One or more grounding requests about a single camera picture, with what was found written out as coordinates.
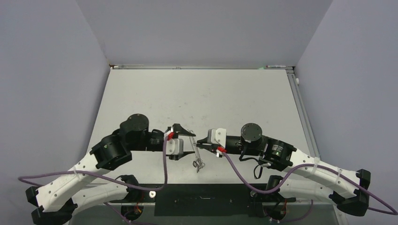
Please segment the perforated metal key plate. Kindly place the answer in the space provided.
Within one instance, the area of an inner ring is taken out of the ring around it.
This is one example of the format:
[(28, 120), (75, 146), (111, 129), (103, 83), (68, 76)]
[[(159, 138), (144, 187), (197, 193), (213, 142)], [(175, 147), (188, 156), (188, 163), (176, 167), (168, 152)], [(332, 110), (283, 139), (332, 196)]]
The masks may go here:
[(203, 160), (200, 157), (199, 149), (196, 146), (196, 141), (194, 136), (189, 136), (189, 140), (195, 154), (195, 160), (193, 161), (192, 165), (194, 166), (194, 168), (196, 168), (196, 173), (199, 173), (199, 171), (203, 169), (206, 166), (206, 164), (203, 162)]

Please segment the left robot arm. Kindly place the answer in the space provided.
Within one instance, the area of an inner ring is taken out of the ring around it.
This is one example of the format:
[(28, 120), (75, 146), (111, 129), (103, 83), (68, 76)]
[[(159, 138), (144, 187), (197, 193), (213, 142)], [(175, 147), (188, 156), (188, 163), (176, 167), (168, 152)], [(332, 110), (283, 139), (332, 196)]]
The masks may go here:
[(162, 157), (178, 160), (184, 156), (183, 136), (194, 136), (180, 124), (165, 132), (149, 130), (149, 120), (143, 114), (133, 114), (111, 135), (101, 139), (72, 168), (58, 174), (50, 183), (34, 185), (26, 190), (28, 202), (35, 205), (32, 220), (36, 225), (62, 225), (73, 215), (92, 206), (114, 200), (133, 202), (149, 187), (138, 184), (133, 175), (120, 180), (108, 179), (106, 185), (89, 188), (96, 178), (132, 160), (133, 151), (159, 151)]

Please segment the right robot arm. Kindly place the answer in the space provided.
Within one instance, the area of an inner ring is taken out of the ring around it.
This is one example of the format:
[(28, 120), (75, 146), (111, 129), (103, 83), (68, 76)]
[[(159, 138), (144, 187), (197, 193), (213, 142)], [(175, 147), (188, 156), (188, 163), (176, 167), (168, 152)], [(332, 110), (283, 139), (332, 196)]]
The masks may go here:
[(224, 128), (210, 129), (196, 146), (219, 157), (224, 153), (239, 155), (241, 161), (256, 156), (263, 168), (303, 177), (303, 180), (283, 181), (282, 177), (271, 176), (265, 194), (272, 201), (280, 197), (309, 198), (334, 204), (340, 211), (357, 217), (364, 216), (368, 210), (369, 171), (350, 171), (330, 165), (291, 144), (263, 135), (255, 123), (243, 125), (239, 136), (228, 135)]

